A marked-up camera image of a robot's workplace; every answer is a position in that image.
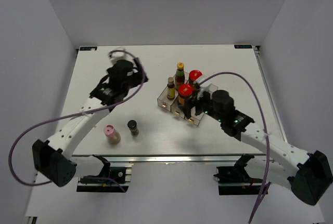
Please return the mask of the red lid jar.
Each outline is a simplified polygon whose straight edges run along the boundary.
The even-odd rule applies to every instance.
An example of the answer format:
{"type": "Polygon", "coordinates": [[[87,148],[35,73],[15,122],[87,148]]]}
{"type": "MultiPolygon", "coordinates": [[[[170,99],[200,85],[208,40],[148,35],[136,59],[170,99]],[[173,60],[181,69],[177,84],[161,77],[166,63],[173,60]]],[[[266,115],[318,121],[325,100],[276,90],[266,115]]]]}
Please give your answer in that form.
{"type": "Polygon", "coordinates": [[[193,91],[196,90],[196,86],[194,85],[194,82],[201,76],[202,76],[202,72],[199,70],[190,71],[189,76],[188,76],[188,85],[191,86],[193,91]]]}
{"type": "Polygon", "coordinates": [[[177,104],[183,106],[185,100],[190,98],[193,93],[193,88],[189,84],[182,84],[178,88],[178,100],[177,104]]]}

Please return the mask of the small yellow label bottle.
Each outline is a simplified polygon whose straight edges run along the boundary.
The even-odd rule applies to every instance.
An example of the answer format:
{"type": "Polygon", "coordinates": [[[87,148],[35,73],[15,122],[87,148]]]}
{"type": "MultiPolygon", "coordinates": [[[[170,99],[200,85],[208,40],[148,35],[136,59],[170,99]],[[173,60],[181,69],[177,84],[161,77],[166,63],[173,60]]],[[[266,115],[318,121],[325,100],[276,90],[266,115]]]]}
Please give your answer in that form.
{"type": "Polygon", "coordinates": [[[167,98],[169,100],[173,100],[175,98],[175,84],[174,84],[174,78],[173,77],[168,78],[167,98]]]}

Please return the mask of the green label sauce bottle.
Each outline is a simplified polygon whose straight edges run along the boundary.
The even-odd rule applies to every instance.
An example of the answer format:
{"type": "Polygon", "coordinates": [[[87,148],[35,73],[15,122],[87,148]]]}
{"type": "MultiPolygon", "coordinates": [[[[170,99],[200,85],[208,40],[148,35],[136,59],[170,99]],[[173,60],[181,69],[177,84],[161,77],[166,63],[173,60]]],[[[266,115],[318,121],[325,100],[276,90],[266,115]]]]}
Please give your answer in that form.
{"type": "Polygon", "coordinates": [[[178,90],[181,85],[185,83],[184,64],[179,62],[175,73],[175,89],[178,90]]]}

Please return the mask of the pink cap spice bottle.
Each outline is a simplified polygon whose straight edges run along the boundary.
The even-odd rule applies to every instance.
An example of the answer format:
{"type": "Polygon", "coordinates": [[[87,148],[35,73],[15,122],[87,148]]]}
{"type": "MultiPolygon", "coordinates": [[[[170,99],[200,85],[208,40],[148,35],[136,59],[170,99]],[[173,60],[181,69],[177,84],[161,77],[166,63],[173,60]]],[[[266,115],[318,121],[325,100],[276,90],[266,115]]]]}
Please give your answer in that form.
{"type": "Polygon", "coordinates": [[[105,126],[104,134],[111,145],[117,145],[121,140],[119,132],[112,125],[105,126]]]}

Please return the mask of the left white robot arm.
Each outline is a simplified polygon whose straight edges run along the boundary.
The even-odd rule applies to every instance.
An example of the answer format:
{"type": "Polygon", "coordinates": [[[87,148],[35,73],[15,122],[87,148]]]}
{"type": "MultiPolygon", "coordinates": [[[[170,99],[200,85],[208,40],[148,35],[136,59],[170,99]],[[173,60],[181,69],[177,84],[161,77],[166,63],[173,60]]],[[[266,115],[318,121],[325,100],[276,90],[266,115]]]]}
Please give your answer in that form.
{"type": "Polygon", "coordinates": [[[47,140],[37,140],[32,146],[36,170],[59,187],[75,177],[77,164],[71,157],[85,136],[104,117],[130,96],[129,90],[141,88],[148,78],[139,58],[118,60],[107,69],[98,85],[76,116],[47,140]]]}

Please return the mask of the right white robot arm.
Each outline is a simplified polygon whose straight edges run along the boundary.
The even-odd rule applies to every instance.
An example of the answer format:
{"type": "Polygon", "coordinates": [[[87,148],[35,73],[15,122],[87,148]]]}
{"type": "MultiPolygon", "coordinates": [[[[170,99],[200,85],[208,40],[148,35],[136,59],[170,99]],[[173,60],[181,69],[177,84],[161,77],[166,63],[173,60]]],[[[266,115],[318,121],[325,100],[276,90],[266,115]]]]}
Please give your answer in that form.
{"type": "Polygon", "coordinates": [[[252,119],[236,110],[234,100],[224,90],[204,91],[184,101],[180,110],[187,118],[191,110],[205,113],[220,123],[230,137],[266,153],[268,158],[258,159],[243,155],[235,164],[235,176],[242,182],[250,178],[267,179],[290,190],[307,205],[316,205],[332,184],[332,172],[327,156],[321,151],[310,153],[269,135],[252,119]]]}

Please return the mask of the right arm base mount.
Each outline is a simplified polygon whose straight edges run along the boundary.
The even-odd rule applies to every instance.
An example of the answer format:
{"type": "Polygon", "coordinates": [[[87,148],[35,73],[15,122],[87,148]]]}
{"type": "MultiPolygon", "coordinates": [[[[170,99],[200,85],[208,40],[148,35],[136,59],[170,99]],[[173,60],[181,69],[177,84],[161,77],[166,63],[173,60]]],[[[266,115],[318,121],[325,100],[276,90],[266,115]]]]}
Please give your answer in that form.
{"type": "Polygon", "coordinates": [[[245,168],[254,155],[243,154],[233,166],[219,166],[213,178],[218,183],[220,196],[258,195],[262,179],[252,178],[245,168]]]}

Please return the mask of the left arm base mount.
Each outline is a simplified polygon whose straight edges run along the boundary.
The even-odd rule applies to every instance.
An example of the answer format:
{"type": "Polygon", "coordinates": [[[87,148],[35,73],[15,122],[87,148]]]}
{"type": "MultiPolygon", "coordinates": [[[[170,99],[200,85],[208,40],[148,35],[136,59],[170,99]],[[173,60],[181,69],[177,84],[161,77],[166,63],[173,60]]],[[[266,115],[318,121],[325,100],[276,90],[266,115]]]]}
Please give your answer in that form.
{"type": "Polygon", "coordinates": [[[74,157],[77,192],[126,193],[132,176],[131,164],[117,164],[99,155],[74,157]]]}

